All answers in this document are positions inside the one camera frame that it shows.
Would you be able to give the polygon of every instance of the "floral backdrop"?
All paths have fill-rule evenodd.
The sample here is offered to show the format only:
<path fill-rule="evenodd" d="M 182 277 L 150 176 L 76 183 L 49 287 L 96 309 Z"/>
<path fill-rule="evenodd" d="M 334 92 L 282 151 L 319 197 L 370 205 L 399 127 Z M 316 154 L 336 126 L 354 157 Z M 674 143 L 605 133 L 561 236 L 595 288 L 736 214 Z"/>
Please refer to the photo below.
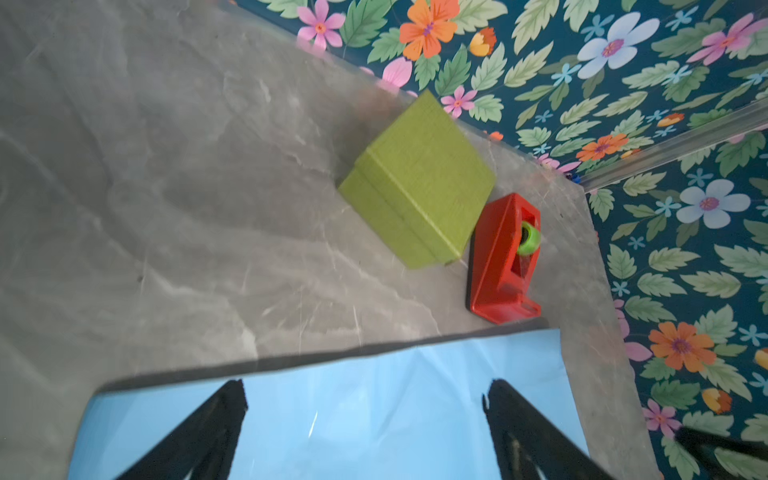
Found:
<path fill-rule="evenodd" d="M 705 477 L 682 425 L 768 445 L 768 150 L 731 138 L 588 194 L 664 477 Z M 730 473 L 768 462 L 716 451 Z"/>
<path fill-rule="evenodd" d="M 230 0 L 571 176 L 768 96 L 764 0 Z"/>

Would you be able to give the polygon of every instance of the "marble tabletop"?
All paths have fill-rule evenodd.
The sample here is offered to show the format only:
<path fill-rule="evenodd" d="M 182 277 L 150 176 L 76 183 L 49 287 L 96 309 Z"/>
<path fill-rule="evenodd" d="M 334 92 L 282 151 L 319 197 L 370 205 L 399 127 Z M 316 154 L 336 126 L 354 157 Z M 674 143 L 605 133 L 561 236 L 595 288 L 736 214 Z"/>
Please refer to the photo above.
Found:
<path fill-rule="evenodd" d="M 64 478 L 107 382 L 488 327 L 465 261 L 406 270 L 336 192 L 407 95 L 206 0 L 7 0 L 0 32 L 4 478 Z M 583 190 L 466 134 L 541 210 L 592 457 L 657 480 Z"/>

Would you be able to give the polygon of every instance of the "blue plastic sheet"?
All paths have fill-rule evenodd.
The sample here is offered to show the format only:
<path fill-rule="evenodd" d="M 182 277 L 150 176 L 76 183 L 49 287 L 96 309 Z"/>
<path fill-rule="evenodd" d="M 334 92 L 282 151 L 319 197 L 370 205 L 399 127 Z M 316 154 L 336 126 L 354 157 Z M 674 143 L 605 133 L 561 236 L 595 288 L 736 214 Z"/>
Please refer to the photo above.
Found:
<path fill-rule="evenodd" d="M 500 478 L 482 394 L 510 382 L 587 451 L 558 330 L 255 373 L 230 478 Z M 70 479 L 115 478 L 228 379 L 95 396 Z"/>

